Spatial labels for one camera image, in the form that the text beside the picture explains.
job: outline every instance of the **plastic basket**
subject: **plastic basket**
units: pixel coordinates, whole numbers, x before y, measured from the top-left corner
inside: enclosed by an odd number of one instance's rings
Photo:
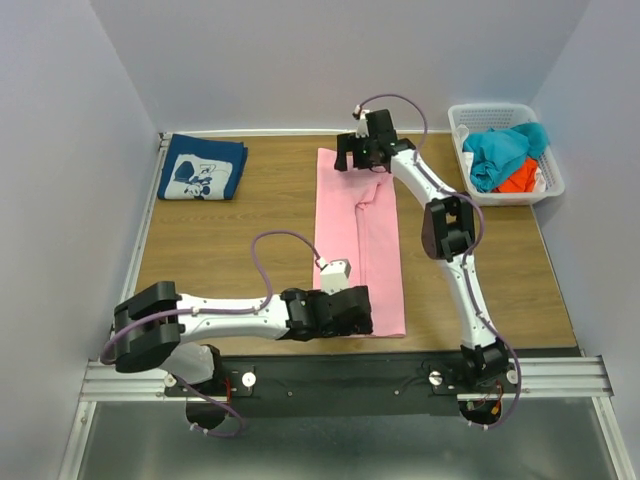
[[[465,188],[471,197],[480,205],[533,205],[547,197],[562,195],[564,182],[560,176],[558,165],[547,147],[538,159],[538,166],[547,181],[547,190],[540,193],[481,193],[471,183],[469,172],[464,166],[462,142],[456,134],[458,125],[466,125],[470,133],[484,132],[490,127],[495,129],[510,128],[527,122],[537,122],[536,114],[526,105],[515,103],[472,103],[454,105],[449,109],[449,123],[453,148],[458,157],[458,166],[464,180]]]

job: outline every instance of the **wooden tabletop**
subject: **wooden tabletop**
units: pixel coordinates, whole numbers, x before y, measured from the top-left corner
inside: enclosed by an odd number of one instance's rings
[[[335,137],[249,137],[242,141],[249,147],[249,159],[232,201],[156,201],[138,291],[161,280],[173,280],[180,292],[202,297],[259,297],[264,285],[249,255],[253,237],[265,230],[285,228],[313,240],[317,150],[335,149]],[[444,181],[463,188],[450,135],[429,136],[421,153]],[[460,320],[449,288],[420,243],[422,207],[403,184],[395,182],[405,337],[332,338],[307,343],[218,338],[211,343],[229,355],[459,348]],[[486,234],[476,250],[476,263],[496,326],[517,348],[575,346],[531,209],[483,210]],[[260,242],[258,254],[276,292],[289,287],[311,288],[308,247],[282,236]]]

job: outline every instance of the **folded pink fabric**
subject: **folded pink fabric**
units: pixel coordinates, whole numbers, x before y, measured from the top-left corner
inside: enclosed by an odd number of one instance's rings
[[[327,260],[351,263],[351,286],[368,285],[373,335],[404,336],[404,295],[393,177],[333,169],[336,152],[318,150],[315,245]],[[314,268],[313,287],[320,288]]]

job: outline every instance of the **dark blue cloth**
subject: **dark blue cloth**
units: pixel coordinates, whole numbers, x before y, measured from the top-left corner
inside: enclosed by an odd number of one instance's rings
[[[522,167],[527,157],[538,160],[548,144],[547,132],[535,122],[472,133],[463,147],[465,152],[473,152],[471,183],[479,192],[493,191]]]
[[[238,188],[249,149],[243,143],[172,135],[158,198],[230,200]]]

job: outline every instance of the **gray wall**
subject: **gray wall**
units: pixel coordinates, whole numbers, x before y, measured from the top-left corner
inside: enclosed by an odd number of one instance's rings
[[[567,184],[537,209],[580,342],[604,356],[640,472],[640,3],[593,0],[536,97]]]
[[[588,0],[91,0],[162,130],[352,127],[355,103],[405,93],[528,103]],[[393,105],[400,127],[419,127]]]
[[[57,478],[107,338],[155,129],[86,0],[0,15],[0,478]]]

